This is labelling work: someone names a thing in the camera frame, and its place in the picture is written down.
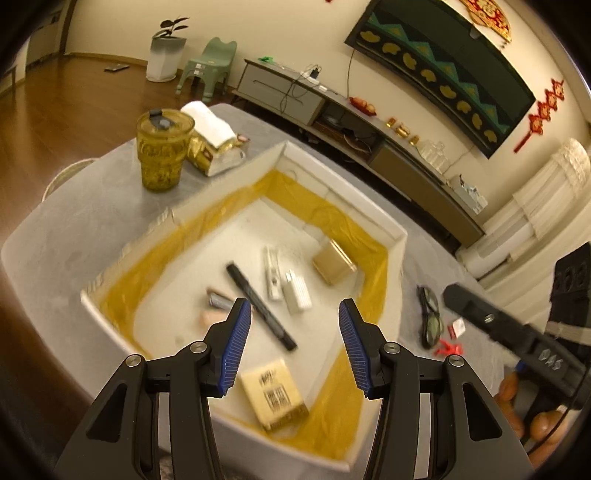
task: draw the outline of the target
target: potted plant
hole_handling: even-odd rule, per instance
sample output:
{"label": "potted plant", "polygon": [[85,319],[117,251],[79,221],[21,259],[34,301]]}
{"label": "potted plant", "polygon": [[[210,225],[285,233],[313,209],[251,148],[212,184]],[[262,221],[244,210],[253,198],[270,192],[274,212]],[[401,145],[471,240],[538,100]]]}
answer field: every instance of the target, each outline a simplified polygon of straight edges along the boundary
{"label": "potted plant", "polygon": [[178,63],[187,39],[175,37],[173,32],[187,28],[187,25],[179,23],[188,19],[181,17],[176,20],[164,20],[160,24],[163,30],[159,30],[152,37],[150,59],[146,68],[146,78],[150,82],[169,82],[177,76]]}

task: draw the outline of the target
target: red clip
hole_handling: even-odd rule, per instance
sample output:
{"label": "red clip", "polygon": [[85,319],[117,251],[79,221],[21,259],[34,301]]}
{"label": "red clip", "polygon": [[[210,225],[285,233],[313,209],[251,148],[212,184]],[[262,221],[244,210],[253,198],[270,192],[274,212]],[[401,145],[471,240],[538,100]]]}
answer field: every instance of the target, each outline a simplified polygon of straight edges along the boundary
{"label": "red clip", "polygon": [[443,345],[443,347],[438,348],[435,350],[435,355],[463,355],[464,348],[462,347],[461,343],[449,343],[443,339],[439,339],[439,343]]}

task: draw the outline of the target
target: pink eraser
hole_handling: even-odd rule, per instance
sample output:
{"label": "pink eraser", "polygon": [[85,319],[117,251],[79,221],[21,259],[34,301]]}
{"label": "pink eraser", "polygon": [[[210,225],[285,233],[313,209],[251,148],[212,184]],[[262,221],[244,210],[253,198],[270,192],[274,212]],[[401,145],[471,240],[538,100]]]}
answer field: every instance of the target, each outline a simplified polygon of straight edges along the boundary
{"label": "pink eraser", "polygon": [[214,323],[224,322],[229,312],[223,310],[202,310],[199,314],[199,321],[205,328],[210,328]]}

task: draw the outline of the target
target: smartphone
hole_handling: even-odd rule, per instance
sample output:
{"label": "smartphone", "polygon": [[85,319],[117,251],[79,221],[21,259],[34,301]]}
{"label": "smartphone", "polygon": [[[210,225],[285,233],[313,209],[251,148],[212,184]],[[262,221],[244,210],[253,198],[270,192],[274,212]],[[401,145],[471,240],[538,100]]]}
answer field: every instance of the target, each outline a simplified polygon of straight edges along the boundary
{"label": "smartphone", "polygon": [[125,70],[128,68],[129,68],[129,65],[127,65],[126,63],[117,63],[116,65],[109,65],[108,67],[105,67],[105,71],[106,72],[118,72],[120,70]]}

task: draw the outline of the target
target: green plastic chair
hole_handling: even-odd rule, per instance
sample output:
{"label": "green plastic chair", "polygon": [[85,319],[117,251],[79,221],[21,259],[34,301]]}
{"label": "green plastic chair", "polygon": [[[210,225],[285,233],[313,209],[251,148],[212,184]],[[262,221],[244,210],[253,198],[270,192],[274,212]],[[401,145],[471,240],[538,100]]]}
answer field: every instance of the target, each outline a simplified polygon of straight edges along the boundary
{"label": "green plastic chair", "polygon": [[176,94],[181,93],[183,84],[189,77],[199,77],[205,83],[202,102],[209,103],[212,101],[216,83],[222,75],[224,76],[223,91],[226,93],[230,68],[232,67],[234,55],[236,55],[237,46],[238,44],[235,41],[224,43],[219,37],[212,38],[205,46],[205,50],[203,50],[200,57],[187,62],[177,85]]}

